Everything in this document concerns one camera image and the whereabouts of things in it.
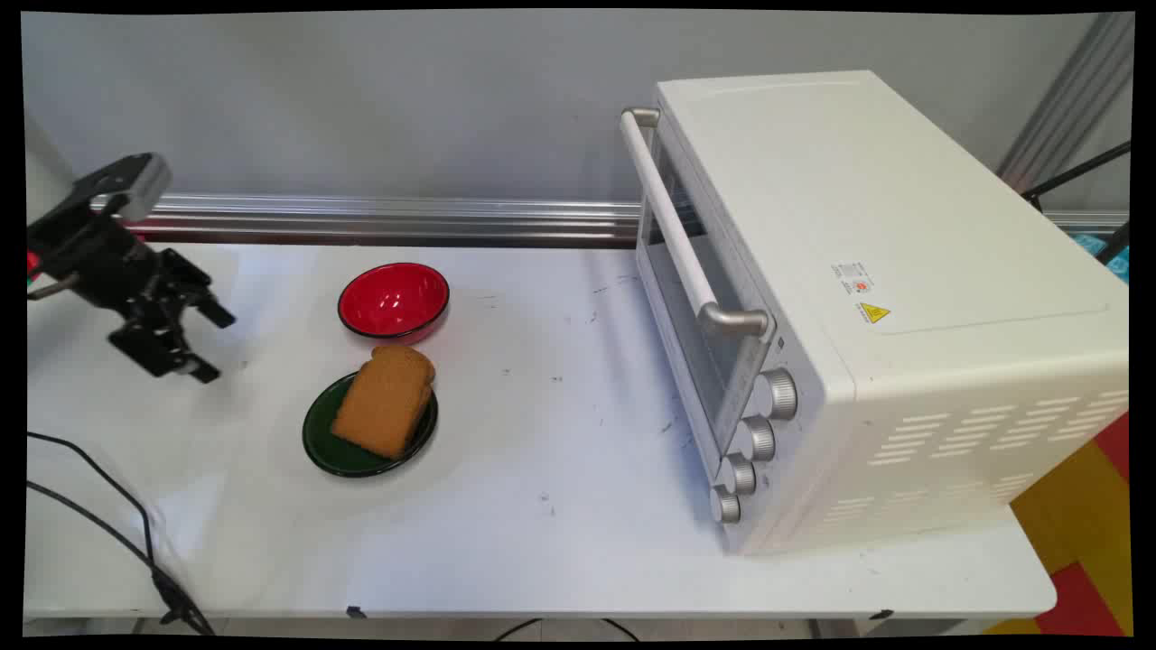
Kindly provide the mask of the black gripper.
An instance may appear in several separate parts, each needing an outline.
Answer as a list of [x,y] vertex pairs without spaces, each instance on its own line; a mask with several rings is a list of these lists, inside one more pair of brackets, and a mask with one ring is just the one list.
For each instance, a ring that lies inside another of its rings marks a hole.
[[25,300],[77,293],[101,309],[126,317],[108,341],[154,377],[186,375],[207,384],[218,368],[191,350],[181,325],[192,306],[218,328],[234,313],[212,291],[209,275],[171,248],[151,248],[104,210],[71,209],[34,219],[25,246],[37,256],[34,274],[53,283],[28,291]]

